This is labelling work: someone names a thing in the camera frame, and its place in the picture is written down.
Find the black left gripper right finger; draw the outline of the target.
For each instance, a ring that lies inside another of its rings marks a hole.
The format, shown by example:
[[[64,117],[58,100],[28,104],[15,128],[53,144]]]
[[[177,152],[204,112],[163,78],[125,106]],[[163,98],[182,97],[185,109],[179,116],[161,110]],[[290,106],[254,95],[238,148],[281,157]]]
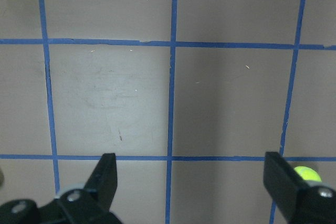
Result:
[[[278,152],[265,153],[263,183],[286,223],[335,223],[335,189],[303,179]]]

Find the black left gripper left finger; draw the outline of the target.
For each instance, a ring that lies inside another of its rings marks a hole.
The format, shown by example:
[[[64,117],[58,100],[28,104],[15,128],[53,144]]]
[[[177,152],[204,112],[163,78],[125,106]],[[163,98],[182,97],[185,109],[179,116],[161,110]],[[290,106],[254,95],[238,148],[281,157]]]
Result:
[[[121,223],[110,211],[118,186],[114,153],[105,153],[83,188],[70,189],[38,207],[31,199],[1,205],[1,223]]]

